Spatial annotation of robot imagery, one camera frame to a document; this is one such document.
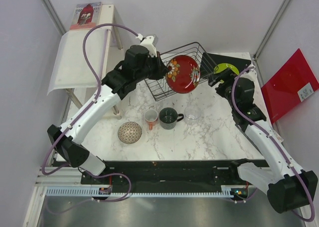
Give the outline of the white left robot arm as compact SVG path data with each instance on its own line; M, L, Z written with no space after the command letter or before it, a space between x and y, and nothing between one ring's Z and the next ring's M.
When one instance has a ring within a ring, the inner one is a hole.
M108 110L135 90L137 83L145 79L160 80L167 72L159 52L151 56L147 48L131 46L124 59L102 79L100 89L69 121L48 128L53 148L71 167L89 172L99 184L106 183L110 175L105 163L83 147L82 142Z

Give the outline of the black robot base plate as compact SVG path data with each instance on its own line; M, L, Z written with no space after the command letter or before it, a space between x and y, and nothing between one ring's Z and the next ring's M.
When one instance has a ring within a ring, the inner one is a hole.
M83 174L81 184L110 184L117 191L217 191L222 186L247 186L229 160L108 161L101 175Z

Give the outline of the dark red patterned bowl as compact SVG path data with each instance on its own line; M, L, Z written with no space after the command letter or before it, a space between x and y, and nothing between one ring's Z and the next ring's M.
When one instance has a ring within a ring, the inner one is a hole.
M168 86L179 94L192 92L200 80L200 68L188 55L177 55L167 64L169 72L165 79Z

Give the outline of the orange pink mug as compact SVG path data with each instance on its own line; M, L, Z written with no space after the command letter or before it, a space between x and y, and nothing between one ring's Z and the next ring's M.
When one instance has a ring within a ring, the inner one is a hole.
M158 112L155 110L147 110L144 114L146 123L148 124L149 130L152 130L158 121Z

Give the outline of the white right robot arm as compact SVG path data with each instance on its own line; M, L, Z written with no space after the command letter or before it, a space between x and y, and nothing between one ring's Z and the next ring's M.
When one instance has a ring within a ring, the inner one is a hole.
M228 171L229 180L234 184L242 181L252 184L266 194L273 209L280 214L309 205L311 216L308 221L312 221L318 178L313 171L305 171L275 137L266 116L254 103L254 82L227 68L209 75L208 84L229 102L236 126L255 145L270 168L265 171L251 161L241 159Z

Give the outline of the red patterned white bowl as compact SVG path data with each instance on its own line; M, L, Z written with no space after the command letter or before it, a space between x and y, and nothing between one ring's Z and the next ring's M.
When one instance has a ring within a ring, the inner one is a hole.
M133 144L142 136L141 126L133 121L122 124L118 129L118 138L125 144Z

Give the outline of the clear octagonal glass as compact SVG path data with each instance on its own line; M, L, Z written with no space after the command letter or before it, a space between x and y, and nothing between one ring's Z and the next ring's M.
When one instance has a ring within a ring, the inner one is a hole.
M195 125L201 117L201 109L198 106L189 105L184 110L184 120L187 125Z

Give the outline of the black wire dish rack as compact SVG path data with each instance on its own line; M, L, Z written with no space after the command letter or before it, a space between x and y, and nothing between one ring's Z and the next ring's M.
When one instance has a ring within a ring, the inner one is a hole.
M157 81L146 80L155 101L174 94L190 93L217 72L216 62L198 42L163 52L160 57L168 73Z

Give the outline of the lime green plate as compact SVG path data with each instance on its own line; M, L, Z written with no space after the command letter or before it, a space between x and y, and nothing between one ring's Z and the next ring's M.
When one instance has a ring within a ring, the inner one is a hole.
M223 72L224 70L226 70L227 68L229 68L229 69L230 69L232 72L234 72L236 75L238 75L238 74L240 73L237 67L235 67L234 65L229 64L229 63L221 63L221 64L218 64L218 65L214 68L214 73L215 73L215 74L221 73L221 72Z

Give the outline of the grey mug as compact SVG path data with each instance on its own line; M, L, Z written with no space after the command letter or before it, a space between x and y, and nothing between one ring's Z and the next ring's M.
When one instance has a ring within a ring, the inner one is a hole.
M184 114L177 113L173 108L164 108L159 113L159 121L162 128L173 129L176 123L184 119Z

